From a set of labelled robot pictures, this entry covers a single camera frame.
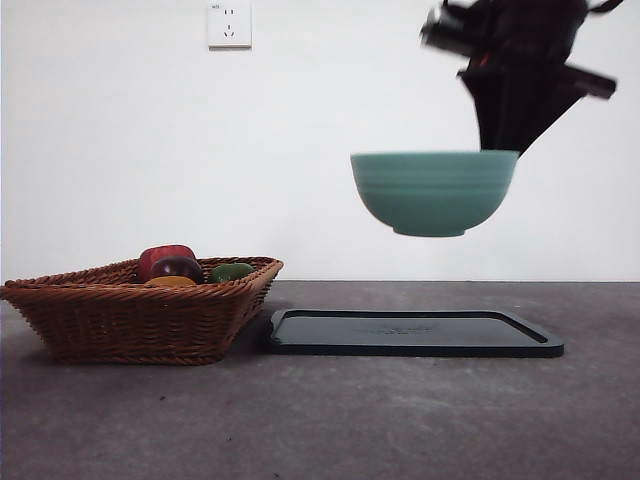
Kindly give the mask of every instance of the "brown wicker basket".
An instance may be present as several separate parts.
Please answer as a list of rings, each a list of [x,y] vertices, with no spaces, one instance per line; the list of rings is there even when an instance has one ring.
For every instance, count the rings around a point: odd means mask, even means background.
[[[202,365],[221,360],[262,308],[282,268],[267,257],[199,259],[205,277],[221,263],[245,262],[244,278],[197,286],[145,286],[137,260],[79,272],[8,281],[9,301],[63,363]]]

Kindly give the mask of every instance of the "dark red apple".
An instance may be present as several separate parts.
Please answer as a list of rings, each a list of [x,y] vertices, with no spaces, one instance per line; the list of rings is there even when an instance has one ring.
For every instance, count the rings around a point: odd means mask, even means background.
[[[200,264],[190,257],[164,257],[151,267],[151,278],[169,276],[187,277],[196,283],[204,281],[204,274]]]

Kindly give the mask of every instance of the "gray table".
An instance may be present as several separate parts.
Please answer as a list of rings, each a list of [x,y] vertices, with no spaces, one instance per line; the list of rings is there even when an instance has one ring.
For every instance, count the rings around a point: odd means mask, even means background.
[[[566,352],[265,354],[294,307],[509,310]],[[281,281],[200,367],[55,365],[3,310],[6,480],[640,478],[640,284]]]

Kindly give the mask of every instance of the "teal bowl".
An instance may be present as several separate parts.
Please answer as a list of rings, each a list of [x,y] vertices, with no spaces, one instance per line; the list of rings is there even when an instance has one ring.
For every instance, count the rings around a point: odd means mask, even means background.
[[[481,224],[507,194],[519,152],[396,152],[351,155],[358,193],[396,233],[457,237]]]

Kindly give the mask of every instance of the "bowl rim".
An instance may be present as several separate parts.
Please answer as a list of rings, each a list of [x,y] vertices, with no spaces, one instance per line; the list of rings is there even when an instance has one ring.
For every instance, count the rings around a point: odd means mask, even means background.
[[[398,151],[371,151],[371,152],[353,152],[351,159],[364,158],[384,158],[384,157],[402,157],[402,158],[435,158],[449,155],[458,155],[465,157],[483,157],[487,155],[504,156],[507,158],[518,158],[520,152],[517,150],[398,150]]]

